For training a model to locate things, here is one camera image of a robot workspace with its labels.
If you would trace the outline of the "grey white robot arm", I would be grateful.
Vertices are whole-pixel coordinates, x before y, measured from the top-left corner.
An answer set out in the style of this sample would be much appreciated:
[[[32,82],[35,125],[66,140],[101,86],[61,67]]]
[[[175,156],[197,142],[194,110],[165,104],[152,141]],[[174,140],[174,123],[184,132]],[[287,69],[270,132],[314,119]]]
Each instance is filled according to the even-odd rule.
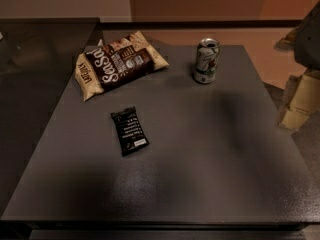
[[[295,61],[306,68],[289,77],[279,109],[278,124],[296,130],[320,107],[320,1],[278,47],[292,48]]]

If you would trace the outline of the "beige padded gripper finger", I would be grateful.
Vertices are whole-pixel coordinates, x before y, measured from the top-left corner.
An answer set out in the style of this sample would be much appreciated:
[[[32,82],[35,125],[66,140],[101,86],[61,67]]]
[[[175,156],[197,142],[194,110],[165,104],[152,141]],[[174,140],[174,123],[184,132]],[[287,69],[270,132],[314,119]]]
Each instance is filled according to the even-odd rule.
[[[297,130],[319,108],[320,71],[307,69],[300,76],[289,77],[279,109],[278,124]]]

